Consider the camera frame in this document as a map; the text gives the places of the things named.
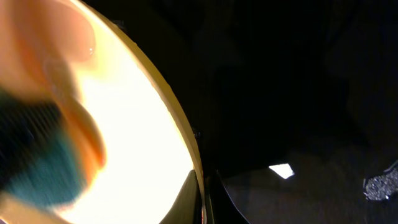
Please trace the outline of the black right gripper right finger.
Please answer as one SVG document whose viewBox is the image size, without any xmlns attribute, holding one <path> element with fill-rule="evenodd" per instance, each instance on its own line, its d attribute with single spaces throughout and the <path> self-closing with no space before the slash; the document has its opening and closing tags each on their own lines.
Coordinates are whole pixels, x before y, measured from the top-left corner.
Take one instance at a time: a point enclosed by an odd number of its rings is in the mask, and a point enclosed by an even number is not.
<svg viewBox="0 0 398 224">
<path fill-rule="evenodd" d="M 249 224 L 233 203 L 218 171 L 206 178 L 206 217 L 208 224 Z"/>
</svg>

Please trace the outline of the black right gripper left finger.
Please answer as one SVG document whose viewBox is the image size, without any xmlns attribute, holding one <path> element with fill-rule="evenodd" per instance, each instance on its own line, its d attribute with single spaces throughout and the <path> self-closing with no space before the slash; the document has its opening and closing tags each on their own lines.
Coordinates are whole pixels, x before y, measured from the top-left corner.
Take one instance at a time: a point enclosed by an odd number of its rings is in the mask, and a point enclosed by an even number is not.
<svg viewBox="0 0 398 224">
<path fill-rule="evenodd" d="M 188 173 L 174 204 L 160 224 L 199 224 L 199 186 L 194 170 Z"/>
</svg>

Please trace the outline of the yellow plate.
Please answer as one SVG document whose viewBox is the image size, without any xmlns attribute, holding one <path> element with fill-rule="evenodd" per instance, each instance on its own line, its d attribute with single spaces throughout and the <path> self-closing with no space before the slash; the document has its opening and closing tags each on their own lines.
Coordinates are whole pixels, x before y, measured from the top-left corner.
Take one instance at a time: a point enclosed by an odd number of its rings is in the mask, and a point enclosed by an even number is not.
<svg viewBox="0 0 398 224">
<path fill-rule="evenodd" d="M 51 101 L 86 187 L 39 208 L 1 190 L 3 223 L 160 223 L 188 173 L 199 186 L 197 142 L 158 69 L 114 23 L 81 1 L 1 2 L 1 92 Z"/>
</svg>

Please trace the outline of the green and yellow sponge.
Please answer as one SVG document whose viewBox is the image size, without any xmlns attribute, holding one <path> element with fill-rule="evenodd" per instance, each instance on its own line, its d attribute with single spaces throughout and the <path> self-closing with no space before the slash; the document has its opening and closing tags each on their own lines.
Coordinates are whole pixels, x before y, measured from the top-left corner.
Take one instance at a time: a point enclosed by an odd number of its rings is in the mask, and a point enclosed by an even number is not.
<svg viewBox="0 0 398 224">
<path fill-rule="evenodd" d="M 1 92 L 1 190 L 39 208 L 80 196 L 86 180 L 62 123 L 55 103 Z"/>
</svg>

